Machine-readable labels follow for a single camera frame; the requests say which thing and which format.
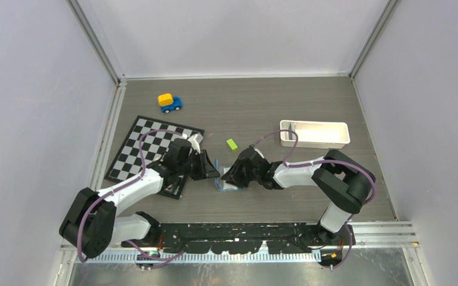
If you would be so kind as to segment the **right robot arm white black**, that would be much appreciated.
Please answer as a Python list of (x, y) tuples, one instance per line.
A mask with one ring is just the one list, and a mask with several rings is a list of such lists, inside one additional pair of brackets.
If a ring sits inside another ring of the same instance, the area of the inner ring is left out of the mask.
[(266, 189), (319, 187), (330, 204), (319, 220), (316, 234), (327, 245), (340, 237), (344, 224), (376, 194), (374, 174), (339, 150), (329, 150), (324, 157), (314, 160), (291, 163), (270, 162), (251, 146), (239, 154), (221, 179), (238, 188), (246, 188), (251, 182)]

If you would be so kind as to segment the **white plastic box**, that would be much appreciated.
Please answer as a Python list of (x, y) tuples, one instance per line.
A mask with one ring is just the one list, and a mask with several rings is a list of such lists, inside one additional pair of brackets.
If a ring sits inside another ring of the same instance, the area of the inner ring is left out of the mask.
[[(296, 130), (288, 130), (290, 123), (296, 123)], [(340, 149), (351, 142), (348, 125), (344, 122), (312, 122), (281, 120), (281, 145), (284, 147)]]

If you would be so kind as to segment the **blue card holder wallet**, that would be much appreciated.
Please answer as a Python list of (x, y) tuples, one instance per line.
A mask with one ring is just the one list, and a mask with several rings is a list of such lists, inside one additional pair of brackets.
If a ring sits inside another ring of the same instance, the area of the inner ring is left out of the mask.
[[(218, 159), (215, 160), (214, 166), (220, 175), (226, 174), (230, 167), (223, 166)], [(235, 185), (229, 184), (227, 181), (222, 180), (221, 177), (215, 178), (215, 186), (218, 191), (221, 192), (240, 192), (243, 191), (242, 188), (239, 188)]]

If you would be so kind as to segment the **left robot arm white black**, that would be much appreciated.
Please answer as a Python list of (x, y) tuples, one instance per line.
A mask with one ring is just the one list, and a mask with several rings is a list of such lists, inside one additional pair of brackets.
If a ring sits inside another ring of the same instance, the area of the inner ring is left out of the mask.
[(95, 258), (109, 245), (127, 240), (146, 247), (155, 245), (159, 239), (156, 219), (144, 212), (120, 214), (150, 195), (178, 198), (187, 178), (219, 177), (206, 150), (200, 148), (202, 139), (199, 133), (176, 138), (161, 158), (131, 178), (100, 191), (80, 190), (60, 225), (60, 236), (75, 246), (83, 259)]

